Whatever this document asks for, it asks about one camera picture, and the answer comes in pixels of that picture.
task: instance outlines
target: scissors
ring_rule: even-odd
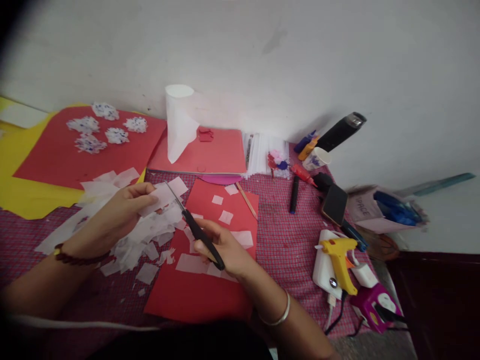
[[[204,243],[206,248],[211,252],[213,257],[215,258],[215,261],[213,261],[213,263],[216,266],[216,268],[218,270],[225,269],[224,261],[222,260],[222,257],[220,256],[219,252],[217,251],[217,248],[214,246],[214,243],[212,242],[212,240],[208,237],[208,235],[205,233],[205,231],[203,231],[202,228],[197,224],[197,222],[195,221],[195,219],[192,216],[192,214],[190,213],[190,211],[188,211],[183,206],[183,204],[181,203],[181,201],[179,200],[177,195],[175,195],[174,191],[170,187],[169,183],[165,181],[165,184],[168,186],[171,193],[175,197],[175,200],[178,203],[178,205],[180,205],[181,214],[185,218],[185,221],[188,224],[188,226],[190,227],[191,233],[193,234],[195,239],[201,240],[201,242]]]

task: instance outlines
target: silver bangle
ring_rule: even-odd
[[[283,313],[282,317],[280,318],[280,320],[278,321],[275,321],[275,322],[266,322],[265,320],[262,319],[262,317],[260,316],[260,314],[258,314],[258,317],[260,318],[260,320],[268,325],[268,326],[277,326],[277,325],[280,325],[281,323],[283,323],[286,319],[287,319],[287,316],[289,315],[289,312],[290,312],[290,294],[286,292],[286,309],[285,309],[285,312]]]

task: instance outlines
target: floor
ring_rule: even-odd
[[[372,260],[378,279],[395,297],[395,289],[384,262]],[[348,359],[416,359],[415,349],[407,331],[386,331],[380,335],[368,332],[357,337],[343,337],[332,341],[336,350],[344,360]]]

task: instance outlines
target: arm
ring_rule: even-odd
[[[62,252],[82,259],[101,256],[130,233],[138,211],[154,204],[149,196],[155,188],[149,182],[120,189],[78,232],[68,239]],[[50,254],[2,291],[5,307],[12,313],[53,319],[80,285],[94,271],[88,266],[64,264]]]
[[[213,221],[195,220],[213,238],[226,271],[242,284],[261,318],[268,323],[278,321],[287,308],[285,290],[255,262],[230,231]],[[199,240],[195,242],[195,250],[205,259],[214,259]],[[282,344],[293,358],[339,359],[322,329],[291,295],[286,320],[277,326],[269,326],[269,329],[277,343]]]

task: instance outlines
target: scissor blade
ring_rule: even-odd
[[[168,188],[170,189],[171,193],[173,194],[173,196],[175,197],[175,200],[176,202],[178,203],[178,205],[180,205],[181,209],[182,210],[185,210],[185,207],[184,205],[182,204],[182,202],[179,200],[179,198],[177,197],[177,195],[175,195],[174,191],[172,190],[172,188],[170,187],[169,183],[165,181],[165,184],[168,186]]]

